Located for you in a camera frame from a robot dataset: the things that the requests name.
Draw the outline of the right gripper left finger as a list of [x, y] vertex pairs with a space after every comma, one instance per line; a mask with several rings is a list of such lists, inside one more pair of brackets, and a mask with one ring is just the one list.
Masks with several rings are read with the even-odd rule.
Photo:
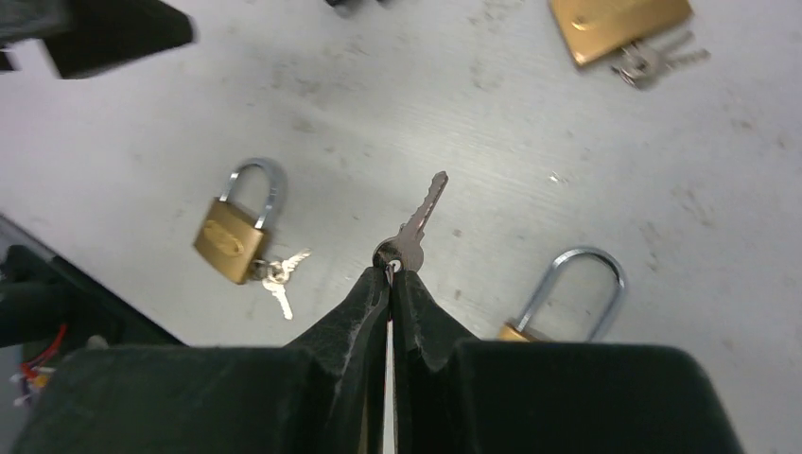
[[16, 453], [378, 453], [390, 289], [366, 269], [283, 347], [124, 346], [65, 360]]

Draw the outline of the keys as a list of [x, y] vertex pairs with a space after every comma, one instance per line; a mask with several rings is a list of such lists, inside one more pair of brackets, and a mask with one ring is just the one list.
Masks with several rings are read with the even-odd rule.
[[693, 39], [694, 34], [686, 31], [660, 45], [644, 40], [632, 41], [620, 50], [620, 56], [610, 70], [637, 90], [650, 89], [665, 74], [710, 58], [710, 52], [705, 48], [679, 52]]
[[445, 171], [436, 173], [422, 204], [410, 219], [399, 227], [395, 236], [385, 239], [376, 247], [373, 266], [384, 271], [389, 285], [392, 285], [398, 272], [419, 271], [422, 268], [425, 253], [421, 241], [425, 236], [424, 230], [447, 183], [448, 176]]
[[295, 255], [282, 260], [267, 261], [255, 259], [250, 265], [249, 277], [259, 281], [263, 288], [278, 302], [285, 320], [293, 319], [293, 311], [287, 297], [286, 286], [298, 266], [309, 256], [311, 251], [304, 249]]

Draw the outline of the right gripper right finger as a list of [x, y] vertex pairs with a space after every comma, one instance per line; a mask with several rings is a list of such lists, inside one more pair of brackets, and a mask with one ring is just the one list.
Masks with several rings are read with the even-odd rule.
[[705, 370], [668, 346], [479, 340], [392, 283], [400, 453], [740, 453]]

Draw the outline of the black padlock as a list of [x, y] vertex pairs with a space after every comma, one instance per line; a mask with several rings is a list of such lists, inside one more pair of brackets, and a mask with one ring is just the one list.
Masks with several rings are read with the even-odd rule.
[[367, 8], [368, 4], [376, 4], [383, 9], [391, 9], [393, 0], [325, 0], [324, 3], [330, 7], [340, 18], [349, 19]]

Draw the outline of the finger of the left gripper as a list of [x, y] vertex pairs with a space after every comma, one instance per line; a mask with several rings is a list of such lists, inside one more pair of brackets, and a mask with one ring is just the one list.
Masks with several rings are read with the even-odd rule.
[[192, 19], [158, 0], [3, 1], [1, 71], [16, 69], [8, 48], [44, 44], [61, 79], [87, 79], [195, 41]]

